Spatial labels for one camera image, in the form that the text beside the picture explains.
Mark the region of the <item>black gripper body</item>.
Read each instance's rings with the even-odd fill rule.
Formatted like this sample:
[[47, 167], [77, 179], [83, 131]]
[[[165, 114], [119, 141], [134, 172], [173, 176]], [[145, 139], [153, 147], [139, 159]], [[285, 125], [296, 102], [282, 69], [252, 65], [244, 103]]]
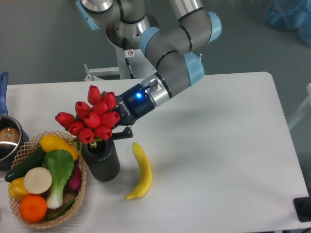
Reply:
[[140, 83], [116, 96], [116, 104], [115, 110], [120, 116], [116, 127], [133, 125], [136, 120], [155, 109], [151, 97]]

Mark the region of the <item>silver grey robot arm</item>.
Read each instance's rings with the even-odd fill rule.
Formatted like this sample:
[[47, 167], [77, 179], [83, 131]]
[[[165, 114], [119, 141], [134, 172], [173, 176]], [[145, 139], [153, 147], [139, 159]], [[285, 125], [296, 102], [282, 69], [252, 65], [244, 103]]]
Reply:
[[124, 126], [114, 140], [132, 137], [135, 121], [203, 78], [205, 71], [193, 50], [217, 39], [222, 24], [199, 0], [173, 0], [178, 26], [159, 29], [143, 0], [78, 0], [76, 6], [93, 30], [105, 29], [119, 56], [123, 78], [141, 83], [116, 97], [114, 110]]

